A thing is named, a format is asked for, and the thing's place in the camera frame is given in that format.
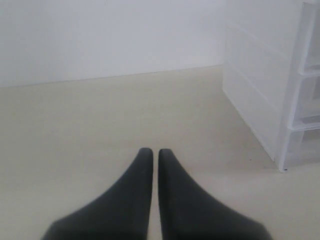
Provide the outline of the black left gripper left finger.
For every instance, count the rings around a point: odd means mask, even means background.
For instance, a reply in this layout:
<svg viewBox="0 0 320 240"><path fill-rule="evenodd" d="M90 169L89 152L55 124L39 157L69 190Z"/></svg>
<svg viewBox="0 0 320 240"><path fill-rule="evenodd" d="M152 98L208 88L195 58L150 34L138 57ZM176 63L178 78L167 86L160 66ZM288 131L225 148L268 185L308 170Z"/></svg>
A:
<svg viewBox="0 0 320 240"><path fill-rule="evenodd" d="M44 240L145 240L153 190L153 151L140 148L101 196L48 228Z"/></svg>

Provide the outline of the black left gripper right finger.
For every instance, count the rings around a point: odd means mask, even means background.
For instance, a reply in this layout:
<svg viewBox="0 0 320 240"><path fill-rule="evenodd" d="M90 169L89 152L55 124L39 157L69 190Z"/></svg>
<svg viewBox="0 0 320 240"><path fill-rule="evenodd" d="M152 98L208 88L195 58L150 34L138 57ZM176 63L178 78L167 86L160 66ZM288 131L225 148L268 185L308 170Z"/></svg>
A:
<svg viewBox="0 0 320 240"><path fill-rule="evenodd" d="M164 240L270 240L265 226L224 205L186 172L173 151L158 152L158 204Z"/></svg>

